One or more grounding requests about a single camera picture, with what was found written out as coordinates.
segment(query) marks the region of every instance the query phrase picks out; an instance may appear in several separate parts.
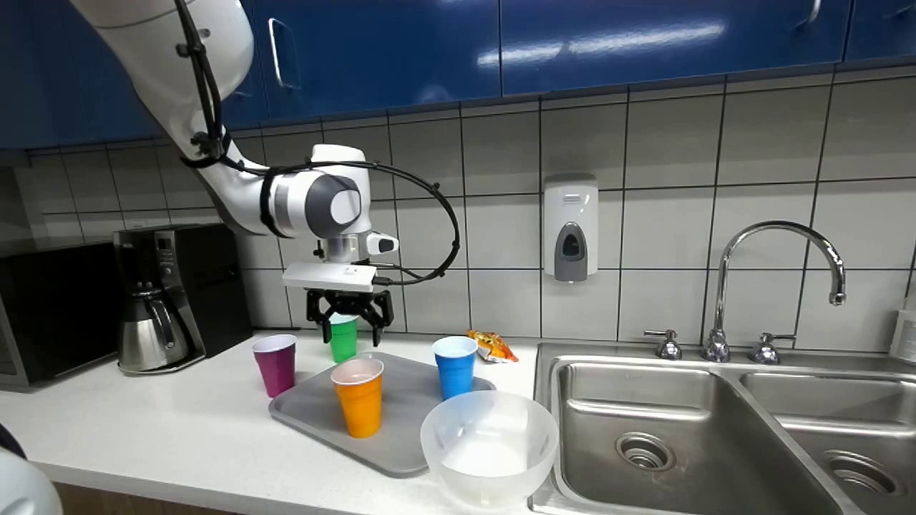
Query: blue cabinet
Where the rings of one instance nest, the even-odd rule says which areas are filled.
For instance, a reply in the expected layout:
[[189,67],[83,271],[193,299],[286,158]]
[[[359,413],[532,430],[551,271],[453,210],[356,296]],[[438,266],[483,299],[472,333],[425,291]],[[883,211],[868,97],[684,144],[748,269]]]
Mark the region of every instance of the blue cabinet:
[[156,136],[128,77],[67,0],[18,0],[55,113],[55,144],[100,144]]
[[508,96],[841,61],[847,0],[503,0]]
[[44,71],[35,61],[21,4],[0,4],[0,150],[35,150],[58,140]]
[[913,0],[856,0],[847,61],[916,58]]
[[[262,124],[498,97],[498,0],[250,0]],[[253,124],[243,100],[226,120]]]

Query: gray tray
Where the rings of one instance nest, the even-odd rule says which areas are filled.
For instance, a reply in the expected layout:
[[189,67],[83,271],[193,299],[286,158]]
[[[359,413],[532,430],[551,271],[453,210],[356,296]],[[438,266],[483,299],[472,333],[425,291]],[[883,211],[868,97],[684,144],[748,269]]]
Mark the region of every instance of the gray tray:
[[373,437],[349,437],[329,380],[332,369],[302,380],[270,403],[270,416],[309,437],[385,472],[413,479],[426,472],[420,423],[438,397],[438,373],[429,364],[376,352],[385,360],[385,423]]

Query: soap dispenser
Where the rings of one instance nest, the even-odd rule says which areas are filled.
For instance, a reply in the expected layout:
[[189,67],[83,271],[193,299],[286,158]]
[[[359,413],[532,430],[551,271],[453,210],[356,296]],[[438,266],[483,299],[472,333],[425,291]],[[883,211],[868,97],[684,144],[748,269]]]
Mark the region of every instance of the soap dispenser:
[[598,186],[594,178],[544,183],[544,271],[566,284],[598,271]]

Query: black appliance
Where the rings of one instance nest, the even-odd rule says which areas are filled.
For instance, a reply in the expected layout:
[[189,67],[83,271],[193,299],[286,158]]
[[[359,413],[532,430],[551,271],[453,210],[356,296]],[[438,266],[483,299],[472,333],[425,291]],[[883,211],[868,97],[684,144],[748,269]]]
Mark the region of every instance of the black appliance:
[[253,334],[226,227],[133,230],[114,246],[128,296],[117,364],[126,376],[176,373]]
[[0,390],[31,390],[117,352],[111,243],[0,259]]

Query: coffee maker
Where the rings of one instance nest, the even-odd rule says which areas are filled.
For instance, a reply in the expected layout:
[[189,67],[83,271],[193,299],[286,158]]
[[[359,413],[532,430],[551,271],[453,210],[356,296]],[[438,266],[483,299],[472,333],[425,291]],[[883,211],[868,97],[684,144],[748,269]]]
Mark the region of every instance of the coffee maker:
[[226,227],[128,230],[114,250],[126,287],[123,376],[177,373],[253,334]]

